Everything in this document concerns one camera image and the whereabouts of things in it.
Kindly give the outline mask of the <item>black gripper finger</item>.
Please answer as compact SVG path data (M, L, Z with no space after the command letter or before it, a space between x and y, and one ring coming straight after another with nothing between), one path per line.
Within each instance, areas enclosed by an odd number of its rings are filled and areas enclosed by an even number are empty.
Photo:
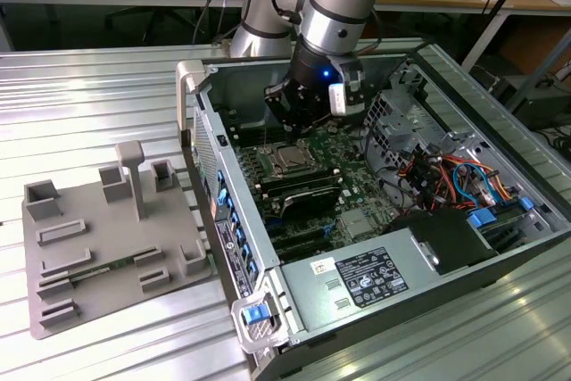
M290 103L287 99L287 90L289 87L289 79L285 79L280 83L265 87L264 102L273 117L284 129L286 141L288 143L295 143L299 138L300 130L294 119Z
M321 93L300 92L296 115L296 125L301 129L315 127L330 115L327 98Z

